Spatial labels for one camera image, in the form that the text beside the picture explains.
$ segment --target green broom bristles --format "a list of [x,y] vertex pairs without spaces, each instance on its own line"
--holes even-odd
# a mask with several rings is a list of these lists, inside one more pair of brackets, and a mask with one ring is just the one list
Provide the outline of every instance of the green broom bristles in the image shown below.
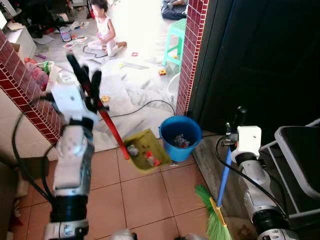
[[196,186],[195,192],[203,200],[208,210],[209,219],[207,222],[206,234],[209,236],[210,240],[232,240],[228,228],[223,226],[219,221],[219,218],[210,202],[211,194],[208,192],[205,186]]

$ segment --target brick pillar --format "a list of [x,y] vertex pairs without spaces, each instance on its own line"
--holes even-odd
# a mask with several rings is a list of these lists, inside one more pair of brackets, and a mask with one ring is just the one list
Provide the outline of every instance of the brick pillar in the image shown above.
[[0,87],[40,133],[55,145],[63,120],[49,102],[32,103],[42,91],[1,30]]
[[189,0],[176,113],[186,115],[195,78],[209,0]]

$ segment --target black cable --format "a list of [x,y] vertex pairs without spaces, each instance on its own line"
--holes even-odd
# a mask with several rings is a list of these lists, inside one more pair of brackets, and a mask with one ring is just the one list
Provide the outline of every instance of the black cable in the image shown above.
[[[267,153],[267,152],[264,152],[264,151],[262,151],[262,150],[260,150],[259,151],[260,153],[263,153],[263,154],[265,154],[265,155],[267,155],[267,156],[269,156],[269,157],[271,157],[272,158],[272,156],[271,156],[271,154],[269,154],[269,153]],[[276,159],[281,159],[281,158],[284,158],[285,156],[275,156],[275,155],[273,155],[274,156],[274,158],[276,158]]]
[[[39,98],[37,99],[34,99],[32,100],[32,103],[35,104],[37,101],[44,101],[44,100],[47,100],[48,99],[47,96],[40,96]],[[45,189],[45,191],[49,194],[46,194],[36,183],[35,181],[33,180],[33,177],[31,176],[31,174],[28,172],[28,169],[25,165],[25,163],[21,160],[21,157],[19,155],[19,152],[18,152],[18,149],[17,149],[17,143],[16,143],[16,136],[17,136],[17,130],[19,128],[19,124],[23,118],[24,114],[21,113],[15,126],[14,126],[14,129],[13,129],[13,133],[12,133],[12,138],[11,138],[11,144],[12,144],[12,149],[13,149],[13,154],[14,154],[14,157],[16,158],[16,160],[18,161],[18,164],[20,166],[20,169],[21,169],[21,172],[22,174],[27,178],[28,182],[34,187],[35,190],[37,190],[48,202],[52,203],[53,202],[53,196],[52,194],[50,193],[50,190],[48,188],[48,185],[47,185],[47,181],[46,181],[46,178],[44,176],[44,173],[42,172],[41,175],[42,175],[42,184],[43,184],[43,187]],[[45,153],[45,157],[47,156],[47,154],[49,153],[49,151],[51,150],[51,148],[53,148],[53,146],[51,146]]]
[[86,48],[86,47],[88,47],[88,45],[85,45],[85,46],[83,47],[82,52],[84,52],[85,54],[92,54],[92,55],[94,55],[94,57],[95,57],[96,59],[100,59],[100,58],[103,58],[103,57],[108,56],[108,54],[105,54],[105,55],[102,55],[102,56],[97,56],[97,55],[98,55],[97,53],[87,52],[87,51],[85,51],[85,48]]
[[286,193],[284,190],[284,187],[281,185],[281,183],[276,179],[274,176],[272,176],[270,173],[268,173],[270,176],[270,179],[273,180],[277,185],[281,193],[281,198],[282,198],[282,204],[283,204],[283,209],[286,213],[288,213],[288,205],[287,205],[287,198],[286,198]]
[[115,115],[115,116],[110,116],[110,118],[116,118],[116,117],[121,117],[121,116],[127,116],[127,115],[130,115],[130,114],[134,114],[134,113],[138,112],[139,110],[143,109],[143,108],[144,108],[145,106],[147,106],[148,104],[153,103],[153,102],[156,102],[156,101],[159,101],[159,102],[163,102],[163,103],[168,104],[168,105],[171,107],[172,111],[173,111],[173,115],[176,115],[176,112],[175,112],[175,110],[174,110],[174,107],[173,107],[170,103],[168,103],[168,102],[166,102],[166,101],[163,101],[163,100],[152,100],[152,101],[148,101],[145,105],[143,105],[142,107],[140,107],[139,109],[137,109],[137,110],[135,110],[135,111],[133,111],[133,112],[129,112],[129,113],[125,113],[125,114],[120,114],[120,115]]
[[244,179],[246,179],[247,181],[249,181],[251,184],[253,184],[255,187],[257,187],[261,192],[263,192],[265,195],[267,195],[277,206],[278,208],[281,210],[282,214],[288,218],[287,213],[284,211],[283,207],[280,205],[280,203],[274,198],[274,196],[272,196],[267,190],[265,190],[262,186],[260,186],[259,184],[257,184],[255,181],[253,181],[250,177],[248,177],[247,175],[243,174],[242,172],[240,172],[239,170],[233,168],[231,165],[225,163],[223,161],[223,159],[220,157],[219,153],[218,153],[218,146],[220,141],[225,138],[225,136],[221,136],[219,137],[219,139],[217,140],[216,144],[215,144],[215,155],[218,158],[218,160],[225,165],[226,167],[228,167],[229,169],[231,169],[232,171],[234,171],[236,174],[240,175],[241,177],[243,177]]
[[21,113],[15,126],[13,129],[13,133],[12,133],[12,139],[11,139],[11,143],[12,143],[12,149],[13,149],[13,154],[14,157],[16,158],[16,160],[19,163],[20,169],[22,174],[27,178],[28,182],[34,187],[35,190],[37,190],[48,202],[52,202],[52,199],[35,183],[35,181],[33,180],[32,176],[30,175],[30,173],[27,170],[27,167],[25,165],[25,163],[21,160],[20,155],[18,153],[18,149],[17,149],[17,145],[16,145],[16,135],[17,135],[17,130],[19,127],[19,124],[21,122],[21,119],[23,118],[24,114]]
[[44,187],[44,190],[45,192],[48,194],[48,196],[52,199],[54,199],[54,196],[51,194],[51,191],[48,187],[48,184],[47,184],[47,180],[46,180],[46,176],[45,176],[45,159],[47,158],[47,155],[49,154],[49,152],[51,151],[51,149],[53,149],[54,146],[51,145],[46,151],[45,151],[45,154],[43,156],[43,160],[42,160],[42,169],[41,169],[41,178],[42,178],[42,185]]
[[294,228],[292,230],[295,231],[295,232],[300,232],[302,230],[305,230],[305,228],[311,228],[311,227],[314,228],[315,226],[320,227],[320,219],[312,221],[312,222],[309,222],[309,223],[306,223],[306,224],[304,224],[302,226],[299,226],[297,228]]

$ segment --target child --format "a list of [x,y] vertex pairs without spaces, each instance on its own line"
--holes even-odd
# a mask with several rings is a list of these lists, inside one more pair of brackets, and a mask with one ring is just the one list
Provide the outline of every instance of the child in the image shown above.
[[91,41],[88,47],[93,50],[105,50],[108,56],[113,57],[120,48],[126,47],[127,42],[116,42],[116,32],[107,16],[108,5],[106,0],[91,0],[91,6],[97,25],[97,37],[99,40]]

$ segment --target red stick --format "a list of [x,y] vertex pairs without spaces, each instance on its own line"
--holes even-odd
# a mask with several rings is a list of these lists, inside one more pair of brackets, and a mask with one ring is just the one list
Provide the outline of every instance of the red stick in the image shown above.
[[[83,85],[83,88],[84,90],[88,93],[91,92],[90,91],[90,86],[88,84],[84,84]],[[124,156],[124,159],[126,160],[129,160],[130,159],[130,156],[129,156],[129,153],[127,151],[127,148],[124,144],[124,142],[122,141],[117,129],[116,129],[116,126],[114,125],[114,123],[112,122],[111,120],[111,117],[109,116],[109,114],[106,112],[106,110],[103,109],[104,105],[102,103],[102,101],[99,99],[99,102],[98,102],[98,109],[99,108],[102,108],[102,110],[100,110],[100,114],[101,114],[101,117],[103,118],[104,122],[106,123],[106,125],[108,126],[108,128],[111,130],[112,132],[112,135],[114,136],[115,140],[117,141],[117,143],[119,144],[119,147],[120,149],[122,150],[123,152],[123,156]]]

